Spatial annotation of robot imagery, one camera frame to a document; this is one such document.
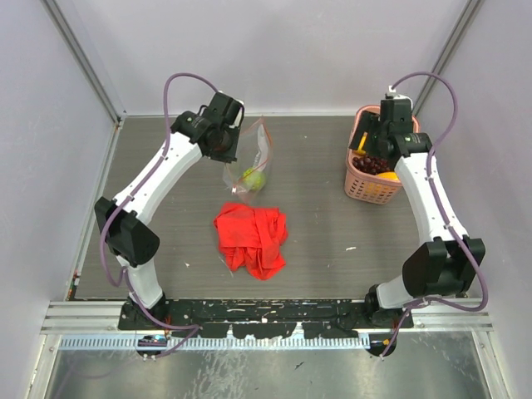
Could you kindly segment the pink plastic basket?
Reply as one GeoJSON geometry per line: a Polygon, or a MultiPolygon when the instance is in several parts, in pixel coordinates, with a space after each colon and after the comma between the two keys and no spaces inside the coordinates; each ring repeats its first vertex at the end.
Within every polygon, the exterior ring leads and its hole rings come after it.
{"type": "Polygon", "coordinates": [[[347,148],[344,183],[346,195],[371,204],[389,203],[402,190],[401,182],[361,172],[352,164],[352,160],[357,157],[358,154],[354,150],[347,148]]]}

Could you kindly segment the clear zip bag orange zipper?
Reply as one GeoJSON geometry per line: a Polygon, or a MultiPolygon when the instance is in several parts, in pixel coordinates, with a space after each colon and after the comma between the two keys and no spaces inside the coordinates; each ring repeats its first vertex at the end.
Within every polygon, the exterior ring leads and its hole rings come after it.
{"type": "Polygon", "coordinates": [[[246,190],[242,183],[242,174],[248,168],[262,170],[266,174],[267,183],[273,161],[273,140],[264,118],[259,118],[240,133],[236,158],[235,162],[225,165],[223,182],[231,195],[245,204],[251,204],[261,190],[246,190]]]}

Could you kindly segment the green custard apple toy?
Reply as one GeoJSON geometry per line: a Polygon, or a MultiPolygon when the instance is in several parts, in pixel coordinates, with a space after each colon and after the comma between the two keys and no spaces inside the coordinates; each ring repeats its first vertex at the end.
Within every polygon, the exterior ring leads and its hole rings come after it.
{"type": "Polygon", "coordinates": [[[262,170],[248,168],[242,174],[242,183],[248,191],[260,191],[266,183],[266,174],[262,170]]]}

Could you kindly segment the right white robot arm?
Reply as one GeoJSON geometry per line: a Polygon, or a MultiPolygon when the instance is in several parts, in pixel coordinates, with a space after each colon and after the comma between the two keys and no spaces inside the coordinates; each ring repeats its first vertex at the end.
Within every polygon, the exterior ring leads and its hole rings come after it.
{"type": "Polygon", "coordinates": [[[385,204],[404,189],[419,236],[418,249],[401,274],[369,288],[364,315],[381,328],[403,311],[441,303],[469,290],[485,256],[481,239],[469,236],[443,189],[428,134],[411,113],[411,100],[387,96],[355,116],[347,150],[345,192],[373,204],[385,204]]]}

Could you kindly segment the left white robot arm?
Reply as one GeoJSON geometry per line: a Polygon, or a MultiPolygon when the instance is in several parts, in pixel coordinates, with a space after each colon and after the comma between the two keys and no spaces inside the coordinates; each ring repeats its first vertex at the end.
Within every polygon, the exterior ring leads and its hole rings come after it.
{"type": "Polygon", "coordinates": [[[168,308],[155,270],[160,239],[150,222],[178,180],[202,158],[236,160],[243,118],[242,101],[215,92],[199,111],[167,121],[165,141],[144,169],[113,199],[100,197],[95,204],[101,262],[106,262],[106,251],[116,257],[121,275],[110,282],[126,284],[136,318],[148,329],[172,328],[165,322],[168,308]]]}

